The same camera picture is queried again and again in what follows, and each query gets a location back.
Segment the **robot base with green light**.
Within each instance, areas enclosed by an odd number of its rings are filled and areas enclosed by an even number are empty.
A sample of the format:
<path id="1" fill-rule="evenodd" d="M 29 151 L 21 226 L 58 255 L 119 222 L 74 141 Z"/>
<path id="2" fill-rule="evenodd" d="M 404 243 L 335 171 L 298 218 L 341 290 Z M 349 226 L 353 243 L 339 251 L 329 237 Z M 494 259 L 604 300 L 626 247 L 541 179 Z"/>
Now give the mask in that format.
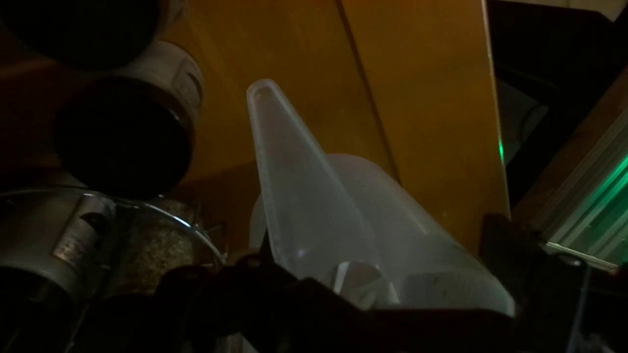
<path id="1" fill-rule="evenodd" d="M 628 249 L 628 71 L 596 100 L 514 208 L 551 253 L 614 273 Z"/>

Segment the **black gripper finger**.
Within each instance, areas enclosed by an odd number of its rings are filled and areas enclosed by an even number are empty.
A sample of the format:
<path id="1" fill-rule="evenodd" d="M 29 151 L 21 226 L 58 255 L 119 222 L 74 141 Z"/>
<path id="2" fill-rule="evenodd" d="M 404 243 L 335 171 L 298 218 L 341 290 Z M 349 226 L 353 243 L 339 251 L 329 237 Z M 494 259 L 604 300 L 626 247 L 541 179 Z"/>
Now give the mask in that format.
<path id="1" fill-rule="evenodd" d="M 582 314 L 588 267 L 567 253 L 545 251 L 502 214 L 480 222 L 478 255 L 516 304 L 516 318 L 549 328 L 576 326 Z"/>

